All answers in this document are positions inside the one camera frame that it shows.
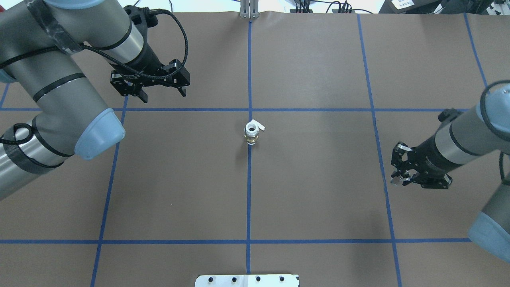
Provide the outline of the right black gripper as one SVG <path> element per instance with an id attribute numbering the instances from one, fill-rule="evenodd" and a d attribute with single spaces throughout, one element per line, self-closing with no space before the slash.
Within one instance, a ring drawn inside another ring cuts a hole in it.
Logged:
<path id="1" fill-rule="evenodd" d="M 413 183 L 424 189 L 448 189 L 453 182 L 448 175 L 453 170 L 453 162 L 441 155 L 433 142 L 423 142 L 417 147 L 397 142 L 390 163 L 395 169 L 391 178 L 406 178 L 403 187 Z"/>

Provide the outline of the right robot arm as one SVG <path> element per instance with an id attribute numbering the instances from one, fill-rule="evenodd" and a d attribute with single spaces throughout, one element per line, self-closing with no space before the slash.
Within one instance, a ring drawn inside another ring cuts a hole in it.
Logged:
<path id="1" fill-rule="evenodd" d="M 397 142 L 391 153 L 395 185 L 417 184 L 425 189 L 448 189 L 450 172 L 492 152 L 500 152 L 500 184 L 479 211 L 468 238 L 486 252 L 510 261 L 510 186 L 504 157 L 510 151 L 509 80 L 492 82 L 469 110 L 444 109 L 439 127 L 415 147 Z"/>

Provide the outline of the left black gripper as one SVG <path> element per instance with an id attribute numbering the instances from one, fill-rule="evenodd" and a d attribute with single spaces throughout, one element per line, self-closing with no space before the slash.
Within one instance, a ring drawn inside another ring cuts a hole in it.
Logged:
<path id="1" fill-rule="evenodd" d="M 186 89 L 191 84 L 190 73 L 184 64 L 171 60 L 167 65 L 150 64 L 143 70 L 127 68 L 125 64 L 114 65 L 110 74 L 110 84 L 120 91 L 124 97 L 133 96 L 143 103 L 148 103 L 148 95 L 142 87 L 162 85 L 176 88 L 182 97 L 186 97 Z"/>

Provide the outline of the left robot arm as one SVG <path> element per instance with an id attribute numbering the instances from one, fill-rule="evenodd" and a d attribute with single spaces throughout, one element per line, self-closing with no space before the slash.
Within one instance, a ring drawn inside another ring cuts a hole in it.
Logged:
<path id="1" fill-rule="evenodd" d="M 163 64 L 148 43 L 158 15 L 171 16 L 184 38 L 183 60 Z M 1 199 L 79 155 L 90 160 L 125 137 L 122 122 L 72 56 L 91 51 L 113 68 L 121 96 L 148 102 L 144 87 L 190 85 L 189 42 L 169 10 L 122 7 L 116 0 L 23 0 L 1 12 L 1 82 L 19 83 L 40 108 L 1 136 Z"/>

